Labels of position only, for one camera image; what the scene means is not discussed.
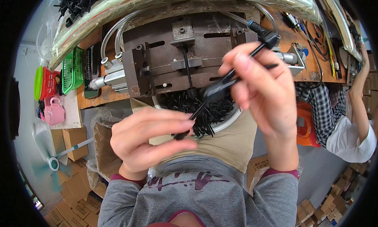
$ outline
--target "green plastic bowl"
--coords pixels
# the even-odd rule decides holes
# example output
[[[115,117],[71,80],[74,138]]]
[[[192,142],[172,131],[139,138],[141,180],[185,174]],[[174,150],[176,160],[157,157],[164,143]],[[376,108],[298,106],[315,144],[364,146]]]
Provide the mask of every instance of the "green plastic bowl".
[[[44,77],[43,67],[38,67],[34,78],[34,100],[39,101],[42,92],[42,81]]]

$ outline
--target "fan blade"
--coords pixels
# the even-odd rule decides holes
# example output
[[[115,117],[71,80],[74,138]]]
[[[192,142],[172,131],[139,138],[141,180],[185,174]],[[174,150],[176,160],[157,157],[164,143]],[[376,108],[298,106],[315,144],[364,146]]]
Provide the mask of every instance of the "fan blade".
[[[46,176],[49,176],[53,171],[50,169],[50,166],[45,162],[32,163],[31,168],[33,169],[34,175],[38,179],[43,179]]]
[[[45,162],[48,162],[51,157],[49,146],[46,144],[47,141],[50,141],[48,131],[44,130],[41,125],[33,123],[32,134],[41,157]]]
[[[51,174],[51,178],[52,178],[52,181],[50,183],[51,190],[54,193],[58,193],[58,192],[62,191],[61,187],[59,186],[58,173],[57,172],[53,172]]]
[[[59,164],[59,170],[63,172],[67,177],[71,177],[73,174],[73,163],[69,165]]]

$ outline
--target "blue fitting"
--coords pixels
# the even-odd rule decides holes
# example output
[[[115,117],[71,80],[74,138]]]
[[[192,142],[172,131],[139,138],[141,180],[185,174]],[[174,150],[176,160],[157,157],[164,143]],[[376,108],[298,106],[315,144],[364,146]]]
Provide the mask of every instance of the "blue fitting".
[[[250,20],[250,21],[248,22],[248,28],[251,28],[250,26],[251,26],[252,23],[253,23],[252,20]]]

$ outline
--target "pink mug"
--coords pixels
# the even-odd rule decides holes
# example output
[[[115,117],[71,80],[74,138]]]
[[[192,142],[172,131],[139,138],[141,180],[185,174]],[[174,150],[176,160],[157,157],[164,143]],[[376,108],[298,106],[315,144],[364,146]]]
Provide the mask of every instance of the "pink mug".
[[[57,125],[64,121],[64,108],[59,105],[60,99],[52,97],[50,99],[50,106],[45,106],[45,121],[49,125]]]

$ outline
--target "wooden board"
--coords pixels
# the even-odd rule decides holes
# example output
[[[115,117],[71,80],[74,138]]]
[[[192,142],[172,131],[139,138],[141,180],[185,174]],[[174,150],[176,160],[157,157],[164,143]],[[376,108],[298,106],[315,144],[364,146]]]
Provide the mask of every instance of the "wooden board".
[[[307,66],[308,66],[308,71],[305,69],[297,74],[297,76],[294,78],[294,81],[307,81],[307,82],[319,82],[320,81],[320,71],[319,71],[319,66],[318,63],[316,62],[316,58],[314,57],[314,54],[309,46],[308,41],[303,37],[299,32],[291,29],[288,27],[284,21],[283,21],[283,16],[281,15],[281,12],[272,8],[268,8],[269,12],[272,13],[272,16],[277,22],[280,35],[281,35],[281,41],[279,46],[281,47],[282,52],[286,52],[289,50],[291,47],[291,44],[293,42],[300,42],[303,45],[307,45],[309,49],[309,55],[307,57]],[[106,24],[103,28],[104,31],[108,31],[108,29],[113,26],[118,20],[112,21],[108,24]],[[267,29],[272,29],[272,25],[268,18],[263,17],[261,22],[261,26]],[[316,32],[314,30],[314,26],[309,23],[308,24],[310,33],[312,36],[316,36]],[[114,50],[114,39],[115,39],[116,33],[112,35],[110,40],[108,41],[107,47],[106,47],[106,56],[109,57],[110,60],[114,59],[115,56],[115,50]],[[93,45],[94,43],[98,42],[101,40],[101,28],[95,29],[91,34],[89,34],[81,43],[80,47],[82,49],[87,49],[89,46]],[[324,47],[321,49],[323,52],[326,52],[326,48]],[[337,82],[337,83],[345,83],[346,82],[346,73],[342,72],[343,74],[343,79],[342,80],[337,80],[332,76],[331,72],[331,66],[329,61],[326,61],[322,58],[322,56],[316,52],[316,55],[318,56],[320,65],[322,66],[323,69],[323,81],[324,82]],[[101,66],[101,75],[105,75],[105,68]],[[77,96],[78,96],[78,108],[79,109],[85,109],[88,107],[95,107],[99,106],[101,104],[105,104],[108,102],[114,102],[114,101],[119,101],[119,100],[125,100],[130,98],[129,94],[118,94],[116,93],[111,87],[105,86],[101,88],[101,95],[97,98],[94,99],[85,99],[84,97],[84,86],[81,85],[77,89]]]

